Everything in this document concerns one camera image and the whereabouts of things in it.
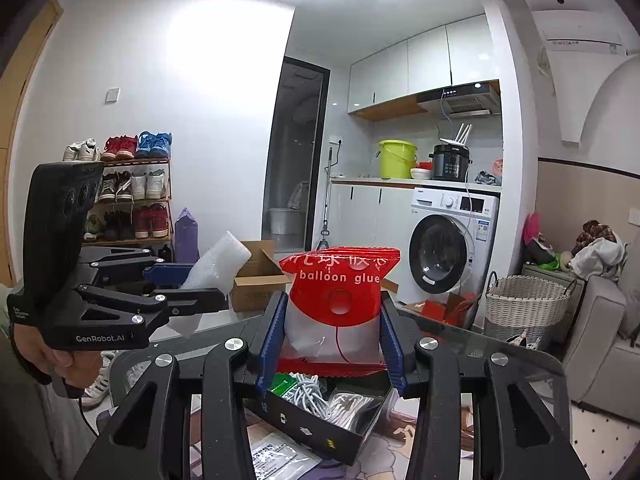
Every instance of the red sneaker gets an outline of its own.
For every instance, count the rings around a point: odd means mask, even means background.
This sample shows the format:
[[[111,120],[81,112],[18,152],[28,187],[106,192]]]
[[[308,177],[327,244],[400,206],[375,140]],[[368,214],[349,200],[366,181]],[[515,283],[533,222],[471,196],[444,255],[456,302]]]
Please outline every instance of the red sneaker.
[[[104,151],[102,152],[101,160],[114,160],[116,153],[120,149],[122,137],[109,137],[104,145]]]
[[[151,206],[151,232],[154,238],[164,238],[169,235],[169,215],[162,204]]]
[[[138,136],[135,137],[120,137],[120,145],[116,152],[116,158],[118,160],[126,160],[133,158],[136,154],[136,147],[138,146]]]
[[[133,228],[136,231],[136,238],[149,238],[151,218],[151,211],[146,205],[133,210]]]

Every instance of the white bowl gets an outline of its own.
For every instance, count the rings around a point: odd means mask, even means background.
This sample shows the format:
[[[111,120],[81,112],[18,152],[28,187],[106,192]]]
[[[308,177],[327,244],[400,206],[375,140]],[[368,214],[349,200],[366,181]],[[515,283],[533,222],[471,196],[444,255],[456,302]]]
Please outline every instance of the white bowl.
[[[415,180],[431,180],[431,170],[423,170],[422,168],[412,168],[411,178]]]

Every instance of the countertop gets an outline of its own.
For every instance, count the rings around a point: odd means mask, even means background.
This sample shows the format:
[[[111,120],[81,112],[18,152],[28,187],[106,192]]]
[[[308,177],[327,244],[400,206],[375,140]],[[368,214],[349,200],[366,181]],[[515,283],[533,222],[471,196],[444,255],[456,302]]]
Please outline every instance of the countertop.
[[[361,176],[335,176],[331,182],[334,184],[360,184],[363,186],[389,186],[389,187],[437,187],[440,189],[468,189],[483,193],[500,194],[501,186],[488,186],[487,184],[475,184],[464,182],[448,182],[446,180],[414,180],[412,178],[374,178]]]

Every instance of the range hood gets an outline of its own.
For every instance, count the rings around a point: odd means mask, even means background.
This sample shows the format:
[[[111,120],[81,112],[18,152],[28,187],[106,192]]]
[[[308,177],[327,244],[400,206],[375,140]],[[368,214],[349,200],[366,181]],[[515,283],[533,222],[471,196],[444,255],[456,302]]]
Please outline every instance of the range hood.
[[[422,92],[419,106],[438,117],[469,117],[500,114],[500,96],[489,83],[471,83]]]

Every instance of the purple bag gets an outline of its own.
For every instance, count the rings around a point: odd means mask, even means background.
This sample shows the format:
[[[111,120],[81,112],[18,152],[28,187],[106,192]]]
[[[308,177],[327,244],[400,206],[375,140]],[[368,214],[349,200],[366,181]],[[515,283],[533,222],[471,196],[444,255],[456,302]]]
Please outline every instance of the purple bag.
[[[198,252],[198,223],[184,208],[175,221],[174,251],[175,263],[194,264],[200,259]]]

